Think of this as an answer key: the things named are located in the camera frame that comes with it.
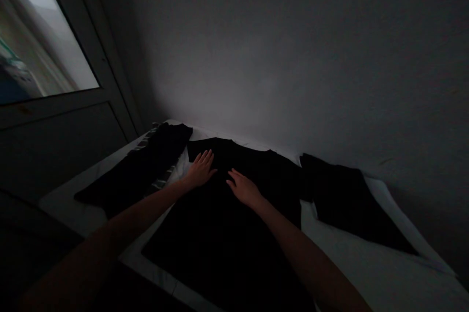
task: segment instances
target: folded black clothing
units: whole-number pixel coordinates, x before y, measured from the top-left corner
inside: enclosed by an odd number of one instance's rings
[[[235,168],[300,228],[300,167],[275,152],[219,138],[189,142],[189,160],[211,149],[218,172],[178,200],[142,254],[225,311],[314,311],[263,221],[226,184]]]
[[[391,218],[376,202],[362,172],[334,166],[304,153],[306,196],[314,202],[318,219],[367,241],[418,255]]]
[[[75,200],[104,209],[108,219],[140,201],[151,183],[171,167],[192,135],[192,128],[161,124],[148,145],[129,153],[113,169],[75,194]]]

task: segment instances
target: door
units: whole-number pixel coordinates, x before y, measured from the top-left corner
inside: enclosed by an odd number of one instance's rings
[[[83,0],[3,5],[0,189],[35,203],[134,140],[141,127]]]

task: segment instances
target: bed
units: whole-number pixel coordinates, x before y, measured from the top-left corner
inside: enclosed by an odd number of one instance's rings
[[[173,125],[180,124],[174,120],[167,122]],[[252,149],[272,149],[299,165],[298,155],[193,125],[188,126],[194,128],[191,141],[211,137],[233,139],[239,145]],[[74,194],[111,170],[144,138],[145,135],[134,140],[44,196],[39,202],[39,207],[82,237],[87,237],[107,219],[101,208],[75,201]],[[183,177],[189,166],[187,150],[184,150],[167,183],[173,183]],[[469,310],[469,294],[456,279],[454,271],[399,209],[385,183],[371,178],[365,180],[377,202],[417,250],[420,257],[365,241],[328,226],[316,219],[314,205],[304,201],[301,202],[303,232],[340,268],[374,311]],[[221,311],[141,254],[142,248],[170,210],[171,208],[138,237],[120,255],[119,260],[196,311]]]

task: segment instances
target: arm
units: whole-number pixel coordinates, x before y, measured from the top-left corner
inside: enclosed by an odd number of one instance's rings
[[[269,227],[283,253],[310,295],[320,304],[339,311],[371,311],[355,287],[301,230],[277,211],[255,184],[233,169],[227,180],[235,196]]]
[[[187,176],[139,201],[96,230],[36,282],[21,298],[20,311],[78,311],[93,301],[119,254],[174,202],[206,183],[212,151],[199,154]]]

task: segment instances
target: wall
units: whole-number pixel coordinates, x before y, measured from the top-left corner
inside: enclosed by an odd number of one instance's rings
[[[469,277],[468,0],[101,1],[146,124],[359,167]]]

